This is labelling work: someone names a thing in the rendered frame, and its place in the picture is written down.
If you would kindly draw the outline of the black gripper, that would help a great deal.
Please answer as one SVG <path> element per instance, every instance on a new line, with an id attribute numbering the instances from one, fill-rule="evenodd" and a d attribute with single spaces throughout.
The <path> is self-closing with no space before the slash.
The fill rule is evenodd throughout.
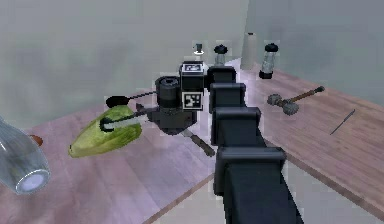
<path id="1" fill-rule="evenodd" d="M 197 122 L 195 111 L 182 109 L 180 78 L 177 76 L 162 76 L 155 81 L 157 107 L 153 108 L 147 117 L 161 131 L 168 135 L 177 135 Z M 142 125 L 147 122 L 144 115 L 133 112 L 127 104 L 132 99 L 155 94 L 146 92 L 131 97 L 111 96 L 105 103 L 109 107 L 99 117 L 99 128 L 103 132 L 113 132 L 118 128 L 132 125 Z"/>

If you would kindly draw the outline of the green lettuce head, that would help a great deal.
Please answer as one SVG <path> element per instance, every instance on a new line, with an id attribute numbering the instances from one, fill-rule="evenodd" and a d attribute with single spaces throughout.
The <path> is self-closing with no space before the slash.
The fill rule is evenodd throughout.
<path id="1" fill-rule="evenodd" d="M 132 115 L 133 111 L 124 105 L 115 106 L 106 110 L 92 120 L 70 144 L 68 154 L 72 158 L 80 158 L 103 154 L 122 148 L 130 142 L 138 139 L 142 133 L 139 122 L 132 125 L 115 128 L 112 132 L 104 132 L 100 129 L 100 121 L 103 118 L 118 120 Z"/>

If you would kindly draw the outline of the clear glass vase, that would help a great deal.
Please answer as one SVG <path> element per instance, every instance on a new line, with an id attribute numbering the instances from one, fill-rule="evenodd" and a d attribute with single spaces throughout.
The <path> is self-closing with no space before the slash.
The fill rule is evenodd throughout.
<path id="1" fill-rule="evenodd" d="M 48 161 L 36 141 L 0 118 L 0 183 L 27 195 L 45 187 L 50 176 Z"/>

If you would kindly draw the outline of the black topped glass pepper mill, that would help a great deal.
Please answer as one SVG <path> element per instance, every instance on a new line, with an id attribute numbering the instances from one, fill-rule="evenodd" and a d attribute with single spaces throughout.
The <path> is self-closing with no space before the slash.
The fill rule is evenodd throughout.
<path id="1" fill-rule="evenodd" d="M 215 65 L 216 66 L 224 66 L 225 65 L 225 55 L 228 52 L 228 48 L 223 44 L 217 45 L 214 48 L 215 56 Z"/>
<path id="2" fill-rule="evenodd" d="M 264 59 L 259 71 L 261 79 L 271 79 L 275 65 L 275 57 L 279 47 L 275 43 L 269 43 L 265 46 Z"/>

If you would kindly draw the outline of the thin black skewer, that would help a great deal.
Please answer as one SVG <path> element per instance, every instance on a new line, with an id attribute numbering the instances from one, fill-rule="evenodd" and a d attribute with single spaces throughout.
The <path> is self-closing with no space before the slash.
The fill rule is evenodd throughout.
<path id="1" fill-rule="evenodd" d="M 330 135 L 333 135 L 351 116 L 354 115 L 354 113 L 356 112 L 356 109 L 353 109 L 341 122 L 340 124 L 334 129 L 331 131 Z"/>

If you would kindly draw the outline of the brown handled steak knife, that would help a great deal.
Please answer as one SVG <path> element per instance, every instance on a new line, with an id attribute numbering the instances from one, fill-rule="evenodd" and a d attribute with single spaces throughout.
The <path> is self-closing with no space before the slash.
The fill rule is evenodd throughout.
<path id="1" fill-rule="evenodd" d="M 201 139 L 198 135 L 191 132 L 189 129 L 185 129 L 184 131 L 181 132 L 181 134 L 184 137 L 190 138 L 192 142 L 195 145 L 197 145 L 199 148 L 201 148 L 207 156 L 213 157 L 215 155 L 215 150 L 210 145 L 208 145 L 203 139 Z"/>

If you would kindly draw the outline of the brown handled grey scrub brush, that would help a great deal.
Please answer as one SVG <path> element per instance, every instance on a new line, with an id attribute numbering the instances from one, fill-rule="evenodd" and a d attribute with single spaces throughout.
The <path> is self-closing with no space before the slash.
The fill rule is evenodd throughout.
<path id="1" fill-rule="evenodd" d="M 289 99 L 283 99 L 279 94 L 271 94 L 268 96 L 267 103 L 271 106 L 281 107 L 284 114 L 291 116 L 297 113 L 299 110 L 299 105 L 296 104 L 296 101 L 315 95 L 316 93 L 323 92 L 324 90 L 324 86 L 319 86 L 316 89 L 310 90 Z"/>

